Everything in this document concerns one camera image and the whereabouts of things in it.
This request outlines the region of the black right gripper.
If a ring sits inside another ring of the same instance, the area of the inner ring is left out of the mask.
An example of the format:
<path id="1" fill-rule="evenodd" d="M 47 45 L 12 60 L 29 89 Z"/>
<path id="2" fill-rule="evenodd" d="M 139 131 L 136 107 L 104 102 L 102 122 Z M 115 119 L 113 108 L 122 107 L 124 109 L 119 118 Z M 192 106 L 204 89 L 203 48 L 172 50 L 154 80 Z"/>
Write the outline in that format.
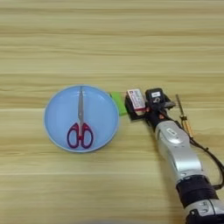
<path id="1" fill-rule="evenodd" d="M 176 106 L 176 103 L 172 101 L 166 94 L 164 94 L 164 108 L 172 109 Z M 125 96 L 125 108 L 131 121 L 145 119 L 146 123 L 151 126 L 154 130 L 161 122 L 171 121 L 172 119 L 167 115 L 164 109 L 160 107 L 147 106 L 145 114 L 138 115 L 134 110 L 131 99 Z"/>

